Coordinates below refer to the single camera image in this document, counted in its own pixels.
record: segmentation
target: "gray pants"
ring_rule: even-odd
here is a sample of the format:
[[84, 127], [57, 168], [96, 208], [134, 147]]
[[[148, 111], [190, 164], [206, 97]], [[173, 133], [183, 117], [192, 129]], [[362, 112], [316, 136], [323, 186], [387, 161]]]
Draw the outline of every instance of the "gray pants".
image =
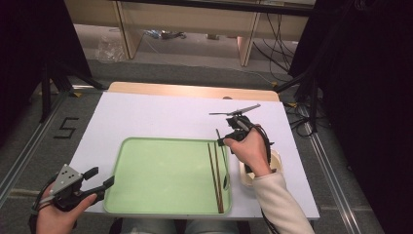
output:
[[[176, 234], [174, 221], [171, 219], [124, 218], [122, 234]], [[235, 221], [223, 220], [188, 220], [185, 234], [238, 234]]]

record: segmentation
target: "plastic bag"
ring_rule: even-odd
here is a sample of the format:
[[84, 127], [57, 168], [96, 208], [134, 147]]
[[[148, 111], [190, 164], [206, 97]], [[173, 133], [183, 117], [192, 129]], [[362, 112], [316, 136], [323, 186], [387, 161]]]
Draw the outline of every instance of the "plastic bag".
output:
[[113, 63], [126, 59], [122, 43], [106, 36], [100, 37], [95, 57], [102, 63]]

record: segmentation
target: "wooden chopstick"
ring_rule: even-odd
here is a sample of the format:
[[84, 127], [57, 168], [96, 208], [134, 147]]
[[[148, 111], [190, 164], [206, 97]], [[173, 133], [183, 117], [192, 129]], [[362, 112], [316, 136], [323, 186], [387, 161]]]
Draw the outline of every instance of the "wooden chopstick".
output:
[[218, 202], [218, 206], [219, 206], [219, 213], [223, 214], [224, 213], [224, 204], [222, 201], [222, 190], [221, 190], [221, 178], [219, 176], [219, 163], [218, 163], [218, 154], [216, 152], [216, 142], [213, 143], [213, 148], [215, 149], [215, 164], [216, 164], [216, 173], [218, 175], [218, 197], [219, 197], [219, 202]]
[[210, 154], [210, 146], [209, 143], [207, 144], [207, 151], [209, 153], [209, 161], [210, 161], [210, 169], [212, 170], [212, 178], [213, 178], [213, 186], [215, 188], [215, 198], [216, 198], [216, 205], [218, 207], [218, 212], [221, 213], [221, 206], [220, 206], [220, 200], [218, 198], [218, 191], [216, 188], [216, 179], [215, 179], [215, 171], [213, 169], [213, 163], [212, 163], [212, 155]]

